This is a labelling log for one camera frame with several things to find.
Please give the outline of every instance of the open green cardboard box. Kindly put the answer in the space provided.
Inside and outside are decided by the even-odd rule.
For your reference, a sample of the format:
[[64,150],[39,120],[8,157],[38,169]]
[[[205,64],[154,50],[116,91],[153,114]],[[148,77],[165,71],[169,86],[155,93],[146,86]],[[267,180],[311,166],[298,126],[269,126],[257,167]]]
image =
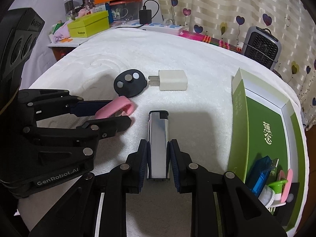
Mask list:
[[295,226],[305,183],[305,154],[298,119],[292,103],[283,93],[255,75],[238,69],[232,81],[233,134],[228,170],[243,182],[257,159],[278,158],[277,172],[293,170],[299,182],[297,200],[285,229]]

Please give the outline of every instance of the portable fan heater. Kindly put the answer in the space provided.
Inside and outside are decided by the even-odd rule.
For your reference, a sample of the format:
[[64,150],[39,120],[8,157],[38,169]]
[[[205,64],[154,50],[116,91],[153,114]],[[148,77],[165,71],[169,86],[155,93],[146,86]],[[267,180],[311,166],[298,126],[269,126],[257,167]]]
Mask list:
[[241,54],[273,70],[281,53],[281,43],[269,29],[252,26],[248,29]]

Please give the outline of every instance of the black suction cup holder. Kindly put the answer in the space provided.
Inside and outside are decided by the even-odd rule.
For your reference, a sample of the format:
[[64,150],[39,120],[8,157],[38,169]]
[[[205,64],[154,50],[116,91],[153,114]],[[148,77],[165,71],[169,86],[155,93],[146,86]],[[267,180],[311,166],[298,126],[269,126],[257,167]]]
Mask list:
[[113,86],[119,96],[132,98],[145,89],[147,80],[139,70],[129,69],[116,77]]

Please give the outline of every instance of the green box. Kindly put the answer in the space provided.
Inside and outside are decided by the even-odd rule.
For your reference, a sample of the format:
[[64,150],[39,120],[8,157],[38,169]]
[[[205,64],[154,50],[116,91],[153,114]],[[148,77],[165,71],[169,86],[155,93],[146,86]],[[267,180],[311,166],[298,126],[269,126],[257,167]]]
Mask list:
[[290,99],[255,75],[238,69],[232,80],[233,134],[228,170],[243,182],[254,162],[265,156],[278,158],[280,169],[293,170],[299,182],[296,204],[285,229],[295,226],[301,209],[305,184],[305,152],[297,116]]
[[110,28],[109,13],[100,11],[88,14],[68,24],[71,37],[90,37]]

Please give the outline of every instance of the white tablecloth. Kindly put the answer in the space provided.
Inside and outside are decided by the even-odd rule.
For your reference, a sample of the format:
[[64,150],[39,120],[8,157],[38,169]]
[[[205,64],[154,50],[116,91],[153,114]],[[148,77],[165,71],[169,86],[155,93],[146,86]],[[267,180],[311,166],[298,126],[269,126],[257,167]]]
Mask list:
[[[186,91],[159,91],[147,87],[131,100],[137,105],[132,126],[116,137],[101,140],[94,174],[109,172],[137,151],[147,138],[148,113],[169,111],[169,138],[178,140],[182,151],[209,171],[226,170],[232,136],[231,81],[241,67],[259,76],[293,103],[301,123],[300,103],[294,91],[273,72],[232,51],[207,43],[138,29],[105,31],[80,45],[48,69],[31,88],[67,89],[85,100],[117,97],[113,81],[127,69],[138,69],[147,78],[158,70],[183,69],[188,77]],[[39,126],[74,128],[87,120],[63,115],[39,122]],[[19,212],[32,229],[51,206],[70,188],[72,180],[19,201]],[[191,195],[178,194],[173,180],[147,182],[139,195],[126,198],[127,236],[190,236]],[[294,230],[288,233],[293,236]]]

